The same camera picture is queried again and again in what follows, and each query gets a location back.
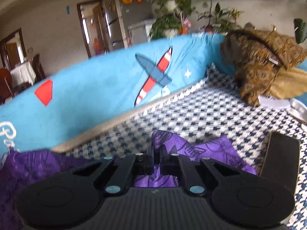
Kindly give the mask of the purple floral red-lined garment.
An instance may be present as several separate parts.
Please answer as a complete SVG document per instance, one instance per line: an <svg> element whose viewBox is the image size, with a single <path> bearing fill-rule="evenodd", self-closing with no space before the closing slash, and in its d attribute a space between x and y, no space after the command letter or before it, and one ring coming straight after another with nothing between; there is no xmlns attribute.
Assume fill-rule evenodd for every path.
<svg viewBox="0 0 307 230"><path fill-rule="evenodd" d="M165 147L166 153L185 155L192 161L209 157L251 174L256 173L238 155L225 135L200 143L189 143L175 133L156 130L151 135L150 146L157 151ZM15 196L24 187L87 163L89 160L85 158L68 157L46 149L22 153L11 150L1 167L1 229L23 228L15 207Z"/></svg>

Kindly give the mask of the silver refrigerator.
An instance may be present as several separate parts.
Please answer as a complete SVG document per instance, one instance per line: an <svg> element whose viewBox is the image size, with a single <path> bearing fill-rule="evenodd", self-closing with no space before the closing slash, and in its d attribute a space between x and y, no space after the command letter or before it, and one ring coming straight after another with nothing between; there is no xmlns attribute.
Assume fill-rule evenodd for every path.
<svg viewBox="0 0 307 230"><path fill-rule="evenodd" d="M154 18L151 0L103 0L102 5L111 51L131 46L129 26Z"/></svg>

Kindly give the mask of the small leafy plant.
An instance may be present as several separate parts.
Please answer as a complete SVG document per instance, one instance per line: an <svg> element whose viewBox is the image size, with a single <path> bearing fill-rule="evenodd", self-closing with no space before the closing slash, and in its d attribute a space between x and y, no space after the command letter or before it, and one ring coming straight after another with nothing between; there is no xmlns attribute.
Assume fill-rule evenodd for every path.
<svg viewBox="0 0 307 230"><path fill-rule="evenodd" d="M198 14L197 21L206 21L202 27L206 30L212 30L216 33L228 33L232 30L242 29L242 26L237 23L243 11L236 8L221 8L219 2L212 8L212 3L208 11Z"/></svg>

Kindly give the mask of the white clothed dining table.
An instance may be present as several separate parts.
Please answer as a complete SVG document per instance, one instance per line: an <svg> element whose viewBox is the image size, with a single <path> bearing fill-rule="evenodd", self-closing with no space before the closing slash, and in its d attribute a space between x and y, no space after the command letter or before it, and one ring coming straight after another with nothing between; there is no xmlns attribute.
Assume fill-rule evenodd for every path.
<svg viewBox="0 0 307 230"><path fill-rule="evenodd" d="M31 62L26 61L13 70L10 71L12 76L12 84L14 87L19 86L23 83L29 83L31 86L34 85L36 74L31 65Z"/></svg>

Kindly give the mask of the black smartphone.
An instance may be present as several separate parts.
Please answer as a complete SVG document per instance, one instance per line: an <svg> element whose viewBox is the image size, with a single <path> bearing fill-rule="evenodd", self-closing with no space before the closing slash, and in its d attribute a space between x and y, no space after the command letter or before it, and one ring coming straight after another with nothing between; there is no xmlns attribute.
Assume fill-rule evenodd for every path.
<svg viewBox="0 0 307 230"><path fill-rule="evenodd" d="M272 131L260 176L295 194L300 163L300 141Z"/></svg>

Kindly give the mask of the green potted plant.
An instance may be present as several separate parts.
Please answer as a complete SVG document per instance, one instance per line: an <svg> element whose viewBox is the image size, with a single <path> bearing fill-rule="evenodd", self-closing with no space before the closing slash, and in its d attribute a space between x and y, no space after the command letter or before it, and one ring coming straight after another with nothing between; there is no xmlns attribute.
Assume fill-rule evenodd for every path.
<svg viewBox="0 0 307 230"><path fill-rule="evenodd" d="M186 33L191 26L188 18L196 10L192 0L153 0L153 4L156 5L154 13L157 18L149 33L152 40Z"/></svg>

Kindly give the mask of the brown patterned garment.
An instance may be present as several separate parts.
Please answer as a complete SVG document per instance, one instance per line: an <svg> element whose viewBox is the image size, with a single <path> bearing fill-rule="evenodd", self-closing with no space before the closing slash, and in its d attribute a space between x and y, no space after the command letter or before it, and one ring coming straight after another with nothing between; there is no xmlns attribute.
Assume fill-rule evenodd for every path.
<svg viewBox="0 0 307 230"><path fill-rule="evenodd" d="M250 106L259 96L292 99L306 95L306 50L295 38L245 26L229 31L220 44L223 61L235 69L239 96Z"/></svg>

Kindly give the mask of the blue cartoon print sofa backrest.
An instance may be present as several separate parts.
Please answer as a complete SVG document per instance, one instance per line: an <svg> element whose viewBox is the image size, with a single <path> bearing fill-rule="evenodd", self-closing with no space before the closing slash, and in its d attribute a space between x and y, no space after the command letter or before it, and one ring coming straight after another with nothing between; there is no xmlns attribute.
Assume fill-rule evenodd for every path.
<svg viewBox="0 0 307 230"><path fill-rule="evenodd" d="M120 114L198 82L209 66L230 76L222 34L158 39L90 58L1 106L1 154L51 149Z"/></svg>

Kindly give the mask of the dark wooden chair behind table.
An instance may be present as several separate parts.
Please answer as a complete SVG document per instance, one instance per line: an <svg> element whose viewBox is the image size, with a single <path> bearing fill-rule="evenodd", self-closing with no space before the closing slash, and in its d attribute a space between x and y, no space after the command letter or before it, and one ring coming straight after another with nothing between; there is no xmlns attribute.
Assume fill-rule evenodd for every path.
<svg viewBox="0 0 307 230"><path fill-rule="evenodd" d="M40 54L36 54L33 57L32 68L33 68L35 75L36 75L36 78L35 78L36 82L39 82L39 81L44 80L46 78L46 75L44 73L43 67L42 67L41 62L40 62Z"/></svg>

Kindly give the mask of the brown wooden chair right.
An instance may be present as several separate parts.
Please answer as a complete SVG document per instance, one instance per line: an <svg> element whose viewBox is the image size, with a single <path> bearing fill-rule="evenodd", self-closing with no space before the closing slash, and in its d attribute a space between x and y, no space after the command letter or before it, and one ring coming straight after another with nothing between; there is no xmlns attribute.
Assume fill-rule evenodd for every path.
<svg viewBox="0 0 307 230"><path fill-rule="evenodd" d="M8 69L0 68L0 99L1 104L4 104L6 99L14 97L12 89L12 75Z"/></svg>

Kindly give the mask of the white chest freezer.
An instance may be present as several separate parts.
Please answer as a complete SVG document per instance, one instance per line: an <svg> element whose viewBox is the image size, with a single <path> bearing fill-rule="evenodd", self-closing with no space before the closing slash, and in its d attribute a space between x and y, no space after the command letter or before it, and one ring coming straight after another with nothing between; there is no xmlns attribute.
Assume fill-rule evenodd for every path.
<svg viewBox="0 0 307 230"><path fill-rule="evenodd" d="M127 28L132 46L151 41L150 32L155 21L155 19L148 19Z"/></svg>

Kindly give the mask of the white paper under garment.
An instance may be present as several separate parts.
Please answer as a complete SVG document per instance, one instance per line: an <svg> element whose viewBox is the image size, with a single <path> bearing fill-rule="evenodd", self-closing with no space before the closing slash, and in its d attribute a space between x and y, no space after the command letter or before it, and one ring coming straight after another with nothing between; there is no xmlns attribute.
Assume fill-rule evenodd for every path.
<svg viewBox="0 0 307 230"><path fill-rule="evenodd" d="M276 99L272 97L258 96L259 104L267 108L286 110L292 117L306 124L306 105L299 100Z"/></svg>

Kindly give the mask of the houndstooth sofa seat cover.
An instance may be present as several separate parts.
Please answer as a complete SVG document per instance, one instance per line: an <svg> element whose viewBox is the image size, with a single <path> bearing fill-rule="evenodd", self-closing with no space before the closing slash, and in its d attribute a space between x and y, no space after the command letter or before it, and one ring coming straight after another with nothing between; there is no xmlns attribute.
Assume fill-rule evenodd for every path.
<svg viewBox="0 0 307 230"><path fill-rule="evenodd" d="M260 172L269 135L277 131L300 141L295 211L290 229L306 229L306 132L287 111L250 107L240 99L233 79L211 66L207 77L170 98L139 108L104 125L98 136L66 152L69 157L122 158L143 152L155 130L167 130L191 143L226 135L239 156Z"/></svg>

